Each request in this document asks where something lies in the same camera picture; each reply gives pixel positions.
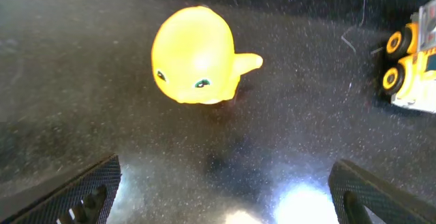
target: toy head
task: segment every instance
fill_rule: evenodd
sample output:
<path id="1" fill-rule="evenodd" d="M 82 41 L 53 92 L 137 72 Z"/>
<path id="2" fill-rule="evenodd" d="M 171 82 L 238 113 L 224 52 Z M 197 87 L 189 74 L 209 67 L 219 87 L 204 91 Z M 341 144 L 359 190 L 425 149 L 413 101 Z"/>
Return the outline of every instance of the toy head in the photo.
<path id="1" fill-rule="evenodd" d="M 232 32 L 207 7 L 189 7 L 169 17 L 159 29 L 151 53 L 158 87 L 179 103 L 222 100 L 235 72 Z"/>

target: wheel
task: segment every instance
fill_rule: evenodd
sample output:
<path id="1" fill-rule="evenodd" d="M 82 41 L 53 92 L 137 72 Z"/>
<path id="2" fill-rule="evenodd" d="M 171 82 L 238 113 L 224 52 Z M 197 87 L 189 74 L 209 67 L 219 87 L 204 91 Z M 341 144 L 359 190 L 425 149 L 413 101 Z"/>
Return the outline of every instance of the wheel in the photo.
<path id="1" fill-rule="evenodd" d="M 411 44 L 412 32 L 408 27 L 403 27 L 400 31 L 395 32 L 389 38 L 386 44 L 386 56 L 393 61 L 407 56 L 407 49 Z"/>
<path id="2" fill-rule="evenodd" d="M 389 69 L 383 77 L 383 92 L 387 95 L 393 95 L 400 91 L 405 77 L 405 70 L 401 64 Z"/>

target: truck window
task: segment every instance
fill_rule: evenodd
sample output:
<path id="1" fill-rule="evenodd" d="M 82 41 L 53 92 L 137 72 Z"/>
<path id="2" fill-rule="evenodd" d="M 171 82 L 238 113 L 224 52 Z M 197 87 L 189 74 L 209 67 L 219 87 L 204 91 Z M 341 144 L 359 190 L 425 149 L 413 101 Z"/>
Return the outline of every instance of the truck window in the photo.
<path id="1" fill-rule="evenodd" d="M 436 54 L 432 54 L 431 56 L 429 56 L 426 71 L 436 71 Z"/>

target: black countertop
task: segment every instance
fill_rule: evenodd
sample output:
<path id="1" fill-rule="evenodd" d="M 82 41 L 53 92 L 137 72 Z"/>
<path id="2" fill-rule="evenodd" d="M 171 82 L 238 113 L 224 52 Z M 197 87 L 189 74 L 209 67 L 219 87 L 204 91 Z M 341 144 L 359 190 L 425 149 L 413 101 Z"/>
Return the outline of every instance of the black countertop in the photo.
<path id="1" fill-rule="evenodd" d="M 341 158 L 436 204 L 436 116 L 380 99 L 370 54 L 427 0 L 367 0 L 346 36 L 356 53 L 341 36 L 362 0 L 338 1 L 0 0 L 0 196 L 117 153 L 109 223 L 335 223 Z M 237 52 L 264 58 L 234 103 L 178 104 L 151 75 L 160 24 L 201 3 Z M 299 221 L 310 198 L 322 211 Z"/>

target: yellow whale toy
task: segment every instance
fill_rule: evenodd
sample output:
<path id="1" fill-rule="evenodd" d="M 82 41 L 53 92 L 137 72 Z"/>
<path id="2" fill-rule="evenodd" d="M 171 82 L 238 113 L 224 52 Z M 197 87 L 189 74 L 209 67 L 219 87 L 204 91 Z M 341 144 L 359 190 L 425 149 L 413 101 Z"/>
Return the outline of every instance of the yellow whale toy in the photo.
<path id="1" fill-rule="evenodd" d="M 232 99 L 240 76 L 262 66 L 256 54 L 235 54 L 232 32 L 207 7 L 176 12 L 157 32 L 151 50 L 158 87 L 179 103 Z"/>

